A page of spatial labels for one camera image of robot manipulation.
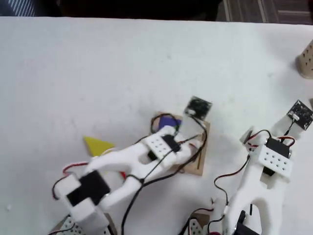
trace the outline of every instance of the wire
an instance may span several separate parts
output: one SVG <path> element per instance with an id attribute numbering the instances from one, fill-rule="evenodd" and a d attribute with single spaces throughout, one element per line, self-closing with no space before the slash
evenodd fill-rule
<path id="1" fill-rule="evenodd" d="M 150 132 L 152 134 L 156 133 L 156 131 L 154 131 L 154 129 L 153 129 L 154 122 L 155 122 L 155 120 L 157 118 L 160 118 L 160 117 L 163 117 L 163 116 L 170 116 L 174 120 L 174 122 L 175 122 L 175 133 L 174 133 L 174 136 L 176 136 L 178 134 L 178 130 L 179 130 L 179 123 L 178 123 L 178 120 L 174 117 L 174 115 L 172 115 L 170 113 L 159 114 L 159 115 L 153 117 L 151 119 Z"/>
<path id="2" fill-rule="evenodd" d="M 113 150 L 116 150 L 116 147 L 108 148 L 108 149 L 105 150 L 103 153 L 101 153 L 101 156 L 106 155 L 107 153 L 110 153 L 110 152 L 112 152 Z"/>
<path id="3" fill-rule="evenodd" d="M 154 117 L 154 118 L 152 119 L 151 126 L 153 126 L 154 120 L 155 120 L 156 118 L 158 118 L 158 116 L 157 116 L 157 117 Z M 121 224 L 121 233 L 122 233 L 122 235 L 124 235 L 124 226 L 125 226 L 125 222 L 126 222 L 126 219 L 127 219 L 128 214 L 129 214 L 129 211 L 131 210 L 131 208 L 132 208 L 132 206 L 133 206 L 133 204 L 134 204 L 136 198 L 138 197 L 139 193 L 141 192 L 141 190 L 142 190 L 144 187 L 146 187 L 146 186 L 148 186 L 148 185 L 150 185 L 150 184 L 153 184 L 153 183 L 158 182 L 158 181 L 161 181 L 161 180 L 168 179 L 168 178 L 170 178 L 170 177 L 176 175 L 182 168 L 184 168 L 187 164 L 189 164 L 191 161 L 193 161 L 195 158 L 197 158 L 197 156 L 199 155 L 199 153 L 200 153 L 200 152 L 202 151 L 202 149 L 204 148 L 204 146 L 205 146 L 205 144 L 206 144 L 206 141 L 207 141 L 207 130 L 206 130 L 205 127 L 203 127 L 203 125 L 202 125 L 198 120 L 196 120 L 194 117 L 191 117 L 191 118 L 192 118 L 192 119 L 203 129 L 203 131 L 204 131 L 204 141 L 203 141 L 203 144 L 202 144 L 201 147 L 197 150 L 197 152 L 196 152 L 189 160 L 187 160 L 185 163 L 181 164 L 181 165 L 177 168 L 177 170 L 176 170 L 174 173 L 169 174 L 169 175 L 167 175 L 167 176 L 163 176 L 163 177 L 154 179 L 154 180 L 151 180 L 151 181 L 149 181 L 149 182 L 147 182 L 147 183 L 143 183 L 143 184 L 141 185 L 141 187 L 137 190 L 137 192 L 136 192 L 135 195 L 133 196 L 133 198 L 132 198 L 131 202 L 129 203 L 129 205 L 128 205 L 126 211 L 125 211 L 125 214 L 124 214 L 124 216 L 123 216 L 123 220 L 122 220 L 122 224 Z"/>
<path id="4" fill-rule="evenodd" d="M 224 217 L 225 217 L 225 215 L 223 214 L 223 215 L 221 216 L 221 218 L 219 218 L 219 219 L 217 219 L 217 220 L 211 220 L 211 221 L 208 223 L 208 225 L 207 225 L 207 233 L 208 233 L 208 234 L 211 234 L 211 233 L 210 233 L 210 225 L 211 225 L 212 223 L 220 222 L 220 221 L 222 221 L 222 220 L 224 219 Z"/>
<path id="5" fill-rule="evenodd" d="M 137 140 L 135 143 L 133 143 L 133 145 L 139 143 L 140 141 L 142 141 L 146 137 L 148 137 L 148 136 L 141 137 L 139 140 Z"/>
<path id="6" fill-rule="evenodd" d="M 189 216 L 189 218 L 188 218 L 188 220 L 187 220 L 188 235 L 190 235 L 190 220 L 191 220 L 191 216 L 192 216 L 192 214 L 194 214 L 194 213 L 196 213 L 197 211 L 200 211 L 200 210 L 207 211 L 207 212 L 212 212 L 214 209 L 198 208 L 198 209 L 194 210 L 194 211 L 190 214 L 190 216 Z"/>
<path id="7" fill-rule="evenodd" d="M 223 177 L 228 177 L 228 176 L 233 176 L 233 175 L 238 174 L 238 173 L 239 173 L 240 171 L 242 171 L 242 169 L 246 166 L 246 164 L 248 163 L 249 159 L 250 159 L 250 156 L 248 155 L 247 158 L 246 158 L 245 163 L 242 165 L 242 167 L 241 167 L 239 170 L 237 170 L 237 171 L 235 171 L 235 172 L 233 172 L 233 173 L 230 173 L 230 174 L 220 175 L 220 176 L 216 177 L 215 180 L 214 180 L 214 185 L 215 185 L 215 187 L 217 187 L 218 189 L 222 190 L 222 191 L 225 193 L 225 196 L 226 196 L 226 206 L 229 204 L 228 194 L 227 194 L 227 192 L 225 191 L 225 189 L 219 187 L 219 186 L 216 184 L 216 181 L 218 181 L 220 178 L 223 178 Z"/>
<path id="8" fill-rule="evenodd" d="M 197 211 L 199 211 L 199 210 L 205 210 L 205 211 L 207 211 L 207 212 L 212 212 L 214 209 L 199 208 L 199 209 L 196 209 L 195 211 L 191 212 L 191 214 L 190 214 L 190 216 L 188 217 L 188 219 L 187 219 L 185 225 L 184 225 L 183 228 L 181 229 L 179 235 L 183 235 L 183 234 L 185 233 L 186 229 L 188 229 L 188 230 L 190 229 L 190 228 L 189 228 L 189 224 L 190 224 L 190 220 L 193 218 L 193 217 L 192 217 L 192 214 L 195 213 L 195 212 L 197 212 Z"/>
<path id="9" fill-rule="evenodd" d="M 55 191 L 54 191 L 54 189 L 55 189 L 55 186 L 57 185 L 57 183 L 59 183 L 61 180 L 63 180 L 63 179 L 65 179 L 67 176 L 69 176 L 69 175 L 66 175 L 66 176 L 63 176 L 61 179 L 58 179 L 54 184 L 53 184 L 53 186 L 52 186 L 52 197 L 53 197 L 53 199 L 54 200 L 59 200 L 60 198 L 55 194 Z"/>
<path id="10" fill-rule="evenodd" d="M 63 233 L 63 232 L 70 231 L 71 229 L 74 228 L 74 226 L 75 226 L 75 223 L 73 222 L 72 227 L 70 227 L 68 229 L 56 230 L 56 231 L 50 232 L 48 235 L 53 235 L 53 234 L 57 234 L 57 233 Z"/>
<path id="11" fill-rule="evenodd" d="M 133 196 L 133 198 L 132 198 L 131 202 L 129 203 L 129 205 L 128 205 L 127 209 L 126 209 L 126 212 L 125 212 L 125 214 L 124 214 L 124 216 L 123 216 L 122 225 L 121 225 L 121 228 L 122 228 L 122 235 L 124 235 L 124 226 L 125 226 L 126 219 L 127 219 L 128 214 L 129 214 L 129 211 L 131 210 L 131 208 L 132 208 L 132 206 L 133 206 L 135 200 L 137 199 L 137 197 L 138 197 L 140 191 L 144 188 L 144 181 L 145 181 L 145 179 L 147 179 L 147 177 L 157 168 L 158 165 L 161 164 L 161 162 L 162 162 L 172 151 L 173 151 L 173 149 L 171 149 L 171 151 L 167 152 L 167 153 L 163 156 L 163 158 L 152 168 L 152 170 L 151 170 L 143 179 L 139 179 L 139 178 L 137 178 L 137 177 L 134 177 L 133 175 L 130 175 L 130 176 L 134 177 L 135 179 L 137 179 L 137 180 L 141 183 L 141 186 L 140 186 L 140 188 L 138 189 L 138 191 L 135 193 L 135 195 Z"/>
<path id="12" fill-rule="evenodd" d="M 68 169 L 70 169 L 74 166 L 82 166 L 82 165 L 88 165 L 88 162 L 71 163 L 71 164 L 69 164 L 63 168 L 62 173 L 64 175 L 69 175 L 69 173 L 67 172 Z"/>
<path id="13" fill-rule="evenodd" d="M 281 137 L 277 137 L 278 139 L 281 139 L 281 143 L 284 141 L 284 140 L 292 140 L 291 144 L 288 145 L 288 147 L 291 147 L 294 145 L 295 143 L 295 138 L 292 137 L 292 136 L 281 136 Z"/>
<path id="14" fill-rule="evenodd" d="M 289 134 L 289 131 L 290 131 L 290 129 L 291 129 L 291 127 L 292 127 L 292 125 L 293 125 L 294 123 L 295 123 L 295 119 L 293 118 L 292 121 L 291 121 L 291 124 L 290 124 L 289 128 L 288 128 L 287 131 L 284 133 L 284 136 L 286 136 L 286 135 Z"/>
<path id="15" fill-rule="evenodd" d="M 268 133 L 269 137 L 272 138 L 272 135 L 271 135 L 271 133 L 269 132 L 269 130 L 261 130 L 261 131 L 258 131 L 257 133 L 255 133 L 254 135 L 250 136 L 247 141 L 253 139 L 253 138 L 256 137 L 258 134 L 260 134 L 262 131 L 266 131 L 266 132 Z"/>

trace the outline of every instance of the red wire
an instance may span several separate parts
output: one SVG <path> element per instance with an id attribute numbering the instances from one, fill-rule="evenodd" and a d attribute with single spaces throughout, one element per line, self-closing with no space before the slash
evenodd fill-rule
<path id="1" fill-rule="evenodd" d="M 292 140 L 292 143 L 288 145 L 289 147 L 293 146 L 294 143 L 295 143 L 295 139 L 293 137 L 289 137 L 289 136 L 278 137 L 278 139 L 281 139 L 281 140 L 285 140 L 285 139 Z"/>
<path id="2" fill-rule="evenodd" d="M 67 170 L 68 169 L 70 169 L 70 168 L 72 168 L 73 166 L 82 166 L 82 165 L 88 165 L 88 163 L 74 163 L 74 164 L 71 164 L 71 165 L 68 165 L 67 167 L 65 167 L 64 169 L 63 169 L 63 174 L 64 175 L 68 175 L 68 173 L 67 173 Z"/>
<path id="3" fill-rule="evenodd" d="M 249 142 L 248 142 L 248 145 L 251 146 L 251 147 L 255 147 L 255 148 L 256 148 L 256 147 L 259 147 L 258 145 L 256 145 L 256 144 L 251 144 L 251 143 L 249 143 Z"/>

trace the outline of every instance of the yellow paper shape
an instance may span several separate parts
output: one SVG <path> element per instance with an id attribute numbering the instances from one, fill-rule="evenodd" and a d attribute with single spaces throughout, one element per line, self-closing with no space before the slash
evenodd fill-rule
<path id="1" fill-rule="evenodd" d="M 92 137 L 84 136 L 84 140 L 89 149 L 90 154 L 94 156 L 100 156 L 104 151 L 109 148 L 113 148 L 114 144 L 106 141 L 101 141 Z"/>

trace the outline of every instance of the white tabletop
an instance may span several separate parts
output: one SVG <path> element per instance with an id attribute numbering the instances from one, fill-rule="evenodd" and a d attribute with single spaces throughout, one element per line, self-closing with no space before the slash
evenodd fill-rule
<path id="1" fill-rule="evenodd" d="M 213 102 L 203 176 L 144 189 L 126 223 L 128 235 L 177 234 L 223 196 L 213 179 L 244 162 L 241 134 L 313 97 L 293 65 L 312 38 L 304 25 L 0 18 L 0 233 L 42 235 L 63 218 L 50 189 L 66 163 L 89 158 L 83 135 L 128 146 L 156 111 L 180 114 L 196 95 Z M 295 146 L 281 234 L 313 230 L 312 139 L 310 127 Z M 232 194 L 239 179 L 221 184 Z M 128 203 L 112 209 L 118 228 Z"/>

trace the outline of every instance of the white robotic arm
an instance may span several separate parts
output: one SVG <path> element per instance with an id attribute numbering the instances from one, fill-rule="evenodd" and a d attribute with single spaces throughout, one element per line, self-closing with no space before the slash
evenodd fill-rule
<path id="1" fill-rule="evenodd" d="M 196 126 L 201 125 L 199 120 L 192 121 Z M 69 175 L 61 180 L 56 185 L 56 194 L 87 235 L 102 234 L 109 224 L 104 213 L 111 206 L 133 195 L 144 182 L 157 178 L 173 165 L 187 162 L 195 154 L 195 148 L 202 144 L 195 138 L 202 134 L 203 129 L 194 127 L 183 121 L 182 134 L 174 127 L 165 126 L 130 147 L 94 157 L 80 179 Z M 120 188 L 110 192 L 98 170 L 124 171 L 131 177 L 127 177 Z"/>

